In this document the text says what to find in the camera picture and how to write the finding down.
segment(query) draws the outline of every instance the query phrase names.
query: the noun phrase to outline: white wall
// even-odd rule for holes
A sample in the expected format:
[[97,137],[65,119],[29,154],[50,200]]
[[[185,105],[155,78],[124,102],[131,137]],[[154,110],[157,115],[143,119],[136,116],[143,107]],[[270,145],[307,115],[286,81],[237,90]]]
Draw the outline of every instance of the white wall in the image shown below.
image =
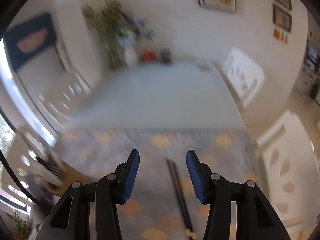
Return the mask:
[[19,127],[20,125],[26,122],[23,116],[21,115],[21,113],[16,108],[16,106],[13,104],[1,80],[0,80],[0,107],[14,127]]
[[237,0],[236,15],[200,8],[198,0],[119,1],[124,9],[147,17],[156,36],[143,45],[157,51],[169,47],[177,57],[211,58],[219,66],[232,46],[239,47],[262,66],[267,76],[256,100],[242,112],[245,122],[270,123],[280,113],[297,78],[306,43],[307,9],[300,0],[292,0],[288,44],[272,36],[273,0]]
[[101,64],[94,54],[82,14],[82,0],[54,0],[57,23],[70,60],[86,81],[95,86],[101,78]]
[[315,34],[318,38],[320,38],[320,26],[308,11],[308,31],[312,32],[312,35]]
[[[99,0],[80,0],[80,6],[81,8],[84,8],[85,6],[90,5],[93,8],[99,7]],[[105,45],[103,44],[103,41],[100,37],[100,35],[96,32],[96,30],[86,26],[86,29],[88,31],[88,37],[89,37],[89,43],[92,47],[92,52],[94,55],[94,58],[96,59],[96,64],[98,66],[98,69],[102,74],[106,74],[108,71],[110,71],[108,65],[108,57],[105,49]]]
[[45,119],[40,119],[41,123],[54,135],[52,127],[59,131],[60,126],[51,117],[50,114],[42,107],[39,102],[39,95],[44,95],[46,90],[50,88],[59,80],[66,71],[62,68],[55,48],[50,46],[39,53],[36,57],[27,61],[19,70],[18,75],[23,83],[21,85],[20,80],[16,79],[16,75],[13,75],[15,82],[20,89],[24,99],[29,104],[34,113],[37,113],[37,109]]

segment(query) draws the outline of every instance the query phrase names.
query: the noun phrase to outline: floor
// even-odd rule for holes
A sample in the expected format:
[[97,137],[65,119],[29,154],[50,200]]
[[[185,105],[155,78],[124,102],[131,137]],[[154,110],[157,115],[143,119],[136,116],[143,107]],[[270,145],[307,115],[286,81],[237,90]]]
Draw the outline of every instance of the floor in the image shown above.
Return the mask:
[[[310,139],[313,142],[316,155],[320,158],[320,131],[316,126],[316,123],[320,119],[320,105],[311,97],[300,92],[293,91],[285,104],[284,109],[289,109],[300,117]],[[255,139],[268,128],[268,126],[246,126],[246,128],[254,142]]]

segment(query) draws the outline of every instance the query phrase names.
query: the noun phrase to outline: tassel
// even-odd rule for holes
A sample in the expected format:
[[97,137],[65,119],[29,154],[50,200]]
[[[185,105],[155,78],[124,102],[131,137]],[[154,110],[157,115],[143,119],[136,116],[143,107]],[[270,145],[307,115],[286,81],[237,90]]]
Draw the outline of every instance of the tassel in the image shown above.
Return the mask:
[[284,42],[284,31],[282,30],[281,41]]
[[273,31],[273,37],[276,39],[277,38],[277,26],[275,27]]

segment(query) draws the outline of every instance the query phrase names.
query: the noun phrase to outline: white table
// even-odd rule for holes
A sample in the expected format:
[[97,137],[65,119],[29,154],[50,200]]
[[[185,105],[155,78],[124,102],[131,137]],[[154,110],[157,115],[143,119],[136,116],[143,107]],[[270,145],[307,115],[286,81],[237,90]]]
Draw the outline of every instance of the white table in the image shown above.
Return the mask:
[[245,130],[214,65],[207,63],[209,70],[198,65],[150,63],[112,73],[71,117],[70,128]]

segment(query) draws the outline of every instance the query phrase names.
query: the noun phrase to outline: potted plant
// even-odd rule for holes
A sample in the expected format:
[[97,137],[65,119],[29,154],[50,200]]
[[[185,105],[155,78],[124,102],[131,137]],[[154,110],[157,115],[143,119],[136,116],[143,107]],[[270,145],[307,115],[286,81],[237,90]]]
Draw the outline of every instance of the potted plant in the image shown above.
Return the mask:
[[13,215],[11,218],[16,222],[17,231],[24,239],[28,239],[31,233],[31,227],[28,226],[27,222],[20,218],[19,211],[17,209],[13,210]]
[[146,29],[145,19],[136,19],[123,12],[118,1],[105,2],[106,5],[100,10],[86,6],[83,9],[84,17],[88,25],[94,27],[105,42],[111,69],[122,65],[123,57],[119,56],[121,47],[124,48],[124,61],[128,66],[132,66],[138,62],[138,55],[132,46],[142,36],[151,39],[153,31]]

